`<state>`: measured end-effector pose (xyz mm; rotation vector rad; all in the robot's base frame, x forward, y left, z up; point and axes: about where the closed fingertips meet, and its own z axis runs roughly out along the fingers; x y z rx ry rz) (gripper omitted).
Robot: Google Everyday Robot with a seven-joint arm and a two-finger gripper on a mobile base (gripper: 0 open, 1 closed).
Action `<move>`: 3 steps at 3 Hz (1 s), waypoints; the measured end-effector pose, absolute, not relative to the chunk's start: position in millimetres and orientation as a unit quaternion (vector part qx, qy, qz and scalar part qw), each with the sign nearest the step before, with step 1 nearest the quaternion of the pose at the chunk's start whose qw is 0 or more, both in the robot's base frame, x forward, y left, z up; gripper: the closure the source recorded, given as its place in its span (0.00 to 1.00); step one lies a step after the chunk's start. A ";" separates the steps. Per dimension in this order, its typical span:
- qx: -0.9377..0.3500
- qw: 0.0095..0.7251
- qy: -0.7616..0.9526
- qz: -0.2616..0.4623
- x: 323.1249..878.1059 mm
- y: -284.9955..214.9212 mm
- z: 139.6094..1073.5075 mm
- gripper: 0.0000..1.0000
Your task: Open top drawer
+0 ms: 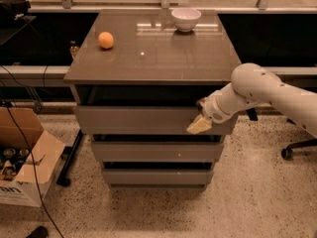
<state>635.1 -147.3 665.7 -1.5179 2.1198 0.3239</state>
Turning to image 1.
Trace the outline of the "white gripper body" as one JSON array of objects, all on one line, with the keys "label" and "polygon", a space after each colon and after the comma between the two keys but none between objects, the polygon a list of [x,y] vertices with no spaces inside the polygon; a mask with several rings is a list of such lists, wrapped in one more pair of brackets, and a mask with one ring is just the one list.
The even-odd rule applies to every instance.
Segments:
[{"label": "white gripper body", "polygon": [[238,97],[234,91],[217,90],[201,103],[203,115],[214,123],[221,124],[238,112]]}]

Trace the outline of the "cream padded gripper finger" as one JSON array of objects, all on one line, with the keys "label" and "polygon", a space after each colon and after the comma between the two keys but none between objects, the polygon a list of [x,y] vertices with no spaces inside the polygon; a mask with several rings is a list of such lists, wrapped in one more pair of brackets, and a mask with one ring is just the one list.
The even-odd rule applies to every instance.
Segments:
[{"label": "cream padded gripper finger", "polygon": [[212,121],[202,114],[199,114],[194,121],[187,127],[186,131],[190,134],[199,134],[212,128]]}]

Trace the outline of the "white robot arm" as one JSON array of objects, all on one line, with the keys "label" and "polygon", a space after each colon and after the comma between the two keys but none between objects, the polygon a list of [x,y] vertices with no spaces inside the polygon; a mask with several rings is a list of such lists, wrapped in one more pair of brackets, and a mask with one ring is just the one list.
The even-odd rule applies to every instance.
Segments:
[{"label": "white robot arm", "polygon": [[269,103],[314,138],[317,138],[317,94],[284,83],[269,70],[255,64],[243,63],[231,75],[231,82],[198,101],[200,114],[187,127],[198,134],[221,124],[240,111],[261,103]]}]

